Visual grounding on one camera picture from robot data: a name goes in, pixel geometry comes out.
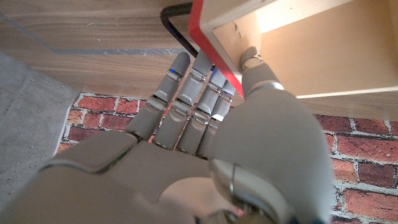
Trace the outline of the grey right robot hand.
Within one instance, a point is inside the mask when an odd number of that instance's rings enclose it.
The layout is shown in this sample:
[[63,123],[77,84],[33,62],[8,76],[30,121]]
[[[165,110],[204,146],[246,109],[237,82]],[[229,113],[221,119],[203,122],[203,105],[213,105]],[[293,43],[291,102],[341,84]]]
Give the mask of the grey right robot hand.
[[327,223],[333,171],[318,120],[254,47],[244,103],[199,52],[180,53],[122,131],[49,160],[2,223]]

